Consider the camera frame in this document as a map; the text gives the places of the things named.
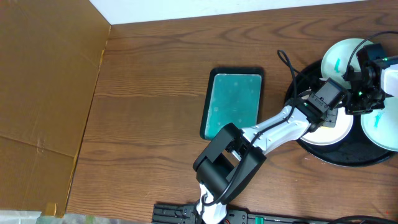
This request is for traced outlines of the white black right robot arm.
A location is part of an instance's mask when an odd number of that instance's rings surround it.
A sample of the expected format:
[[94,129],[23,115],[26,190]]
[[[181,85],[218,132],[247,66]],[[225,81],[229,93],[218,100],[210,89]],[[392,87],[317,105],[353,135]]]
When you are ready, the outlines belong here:
[[360,62],[360,71],[352,66],[343,75],[350,83],[350,95],[346,100],[348,115],[369,114],[385,108],[384,100],[397,97],[397,57],[377,58]]

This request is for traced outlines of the mint green plate top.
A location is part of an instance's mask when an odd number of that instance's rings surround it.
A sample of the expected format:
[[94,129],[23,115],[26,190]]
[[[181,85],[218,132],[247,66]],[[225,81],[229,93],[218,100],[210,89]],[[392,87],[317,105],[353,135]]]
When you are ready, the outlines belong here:
[[323,78],[331,78],[347,90],[351,89],[351,83],[343,79],[346,72],[349,57],[353,50],[363,39],[352,38],[337,42],[328,49],[321,63]]

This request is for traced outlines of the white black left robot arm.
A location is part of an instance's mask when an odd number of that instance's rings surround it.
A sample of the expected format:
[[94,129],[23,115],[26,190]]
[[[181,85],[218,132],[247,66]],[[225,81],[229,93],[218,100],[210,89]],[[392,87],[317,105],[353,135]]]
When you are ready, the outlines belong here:
[[317,130],[347,95],[347,90],[329,78],[307,99],[295,95],[275,116],[249,128],[229,123],[220,129],[193,163],[201,196],[196,205],[199,222],[220,223],[226,206],[248,185],[280,145]]

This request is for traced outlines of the green yellow sponge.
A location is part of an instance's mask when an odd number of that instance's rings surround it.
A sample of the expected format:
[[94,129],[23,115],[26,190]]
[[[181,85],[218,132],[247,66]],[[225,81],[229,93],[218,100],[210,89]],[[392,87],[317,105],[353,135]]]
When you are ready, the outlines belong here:
[[322,124],[323,127],[334,128],[336,126],[336,120],[338,115],[338,109],[328,110],[325,122]]

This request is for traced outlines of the white plate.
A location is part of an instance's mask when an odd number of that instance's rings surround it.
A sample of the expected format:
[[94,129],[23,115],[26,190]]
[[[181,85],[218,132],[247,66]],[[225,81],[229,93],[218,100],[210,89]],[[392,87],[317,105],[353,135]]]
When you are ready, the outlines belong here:
[[347,115],[344,108],[338,108],[336,126],[334,128],[323,127],[322,125],[314,132],[304,134],[300,140],[317,145],[327,146],[341,141],[353,127],[354,116]]

